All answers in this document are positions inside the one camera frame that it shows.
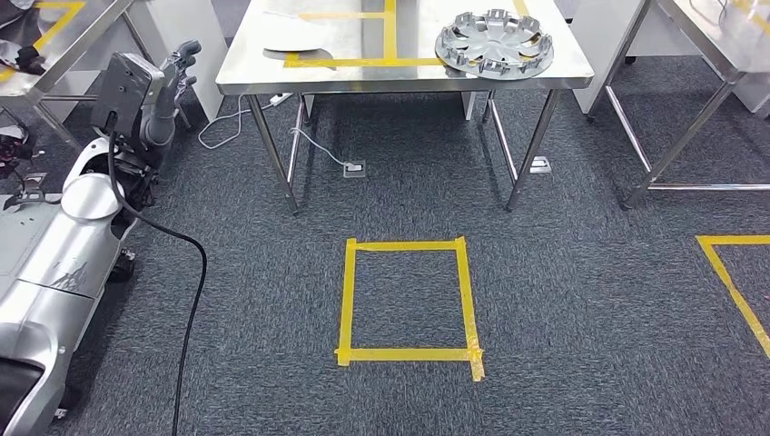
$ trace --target floor socket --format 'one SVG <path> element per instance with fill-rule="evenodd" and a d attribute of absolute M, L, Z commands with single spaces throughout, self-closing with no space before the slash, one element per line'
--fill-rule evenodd
<path fill-rule="evenodd" d="M 529 169 L 530 174 L 543 174 L 551 172 L 551 162 L 548 161 L 546 156 L 538 156 L 532 161 L 532 167 Z"/>
<path fill-rule="evenodd" d="M 366 177 L 366 161 L 350 161 L 351 164 L 360 165 L 360 171 L 349 171 L 347 166 L 342 166 L 342 177 L 346 179 L 361 179 Z"/>

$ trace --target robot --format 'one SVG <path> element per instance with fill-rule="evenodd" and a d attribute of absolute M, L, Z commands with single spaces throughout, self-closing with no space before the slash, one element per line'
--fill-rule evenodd
<path fill-rule="evenodd" d="M 114 54 L 92 122 L 111 135 L 86 146 L 61 195 L 28 174 L 0 213 L 0 434 L 43 434 L 77 403 L 66 384 L 73 352 L 108 280 L 127 281 L 133 254 L 124 241 L 137 224 L 127 202 L 153 204 L 151 187 L 174 135 L 179 97 L 195 82 L 187 68 L 201 51 L 188 42 L 157 68 L 135 54 Z M 5 132 L 0 169 L 29 158 L 25 129 Z M 108 175 L 113 157 L 114 179 Z M 112 181 L 116 181 L 114 190 Z M 115 191 L 124 199 L 118 201 Z"/>

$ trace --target yellow tape square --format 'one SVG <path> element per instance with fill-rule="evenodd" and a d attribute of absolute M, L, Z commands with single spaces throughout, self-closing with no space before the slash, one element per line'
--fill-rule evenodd
<path fill-rule="evenodd" d="M 339 68 L 353 67 L 404 67 L 404 66 L 441 66 L 436 57 L 399 58 L 397 44 L 398 18 L 396 10 L 399 0 L 383 0 L 382 12 L 332 12 L 299 14 L 303 20 L 382 20 L 382 59 L 300 59 L 299 53 L 287 53 L 284 68 Z M 513 8 L 519 15 L 529 15 L 526 0 L 512 0 Z"/>
<path fill-rule="evenodd" d="M 56 34 L 61 32 L 61 30 L 64 28 L 65 25 L 67 25 L 75 15 L 77 15 L 78 12 L 80 12 L 81 8 L 85 5 L 85 2 L 39 2 L 35 3 L 32 7 L 36 7 L 38 9 L 66 9 L 64 12 L 64 15 L 62 15 L 59 20 L 54 23 L 54 25 L 51 26 L 50 29 L 48 29 L 44 34 L 40 36 L 40 39 L 35 41 L 33 44 L 33 47 L 37 49 L 38 52 L 43 51 L 43 46 L 51 40 Z M 16 70 L 9 66 L 2 66 L 2 71 L 0 71 L 0 82 L 3 82 L 5 80 L 8 80 L 9 77 L 14 75 L 16 73 Z"/>
<path fill-rule="evenodd" d="M 353 327 L 353 294 L 356 273 L 356 252 L 413 252 L 453 251 L 457 255 L 460 305 L 468 348 L 351 348 Z M 345 272 L 342 278 L 342 308 L 340 316 L 340 346 L 334 351 L 337 364 L 349 366 L 350 362 L 469 362 L 474 382 L 484 378 L 479 334 L 476 332 L 476 315 L 470 289 L 468 251 L 465 238 L 453 241 L 424 241 L 397 243 L 359 243 L 349 239 L 345 245 Z"/>
<path fill-rule="evenodd" d="M 719 279 L 722 280 L 722 283 L 730 292 L 730 297 L 732 297 L 735 307 L 741 312 L 749 328 L 759 341 L 759 345 L 765 350 L 765 355 L 770 358 L 770 338 L 767 337 L 765 328 L 759 322 L 759 319 L 756 318 L 754 312 L 752 312 L 744 296 L 735 287 L 730 273 L 727 272 L 725 264 L 722 263 L 714 249 L 717 245 L 770 245 L 770 235 L 697 236 L 696 238 L 706 258 L 711 262 L 716 275 L 719 276 Z"/>

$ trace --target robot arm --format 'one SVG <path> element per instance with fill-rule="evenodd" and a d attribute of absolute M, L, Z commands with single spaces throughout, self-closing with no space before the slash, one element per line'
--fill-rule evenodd
<path fill-rule="evenodd" d="M 32 8 L 35 0 L 0 0 L 0 29 L 21 19 Z M 29 74 L 45 73 L 45 59 L 33 46 L 21 46 L 14 41 L 0 39 L 0 64 Z"/>
<path fill-rule="evenodd" d="M 152 147 L 165 147 L 171 142 L 179 98 L 188 86 L 197 81 L 195 77 L 187 75 L 187 68 L 195 65 L 193 55 L 200 51 L 201 45 L 197 41 L 184 43 L 161 65 L 165 82 L 157 101 L 142 120 L 140 140 L 143 143 Z"/>

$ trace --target table top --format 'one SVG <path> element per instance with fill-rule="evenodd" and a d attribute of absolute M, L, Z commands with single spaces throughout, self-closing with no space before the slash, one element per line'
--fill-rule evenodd
<path fill-rule="evenodd" d="M 770 73 L 770 5 L 756 0 L 657 2 L 725 79 Z"/>
<path fill-rule="evenodd" d="M 532 15 L 553 37 L 554 62 L 525 80 L 481 79 L 445 66 L 435 53 L 441 28 L 464 12 L 491 8 Z M 323 50 L 264 50 L 264 11 L 328 27 Z M 397 93 L 587 87 L 594 72 L 553 0 L 252 0 L 217 77 L 225 95 Z"/>
<path fill-rule="evenodd" d="M 26 44 L 35 42 L 35 48 L 45 57 L 46 72 L 33 75 L 0 70 L 0 104 L 38 103 L 132 2 L 38 1 L 19 20 L 16 34 L 24 35 Z"/>

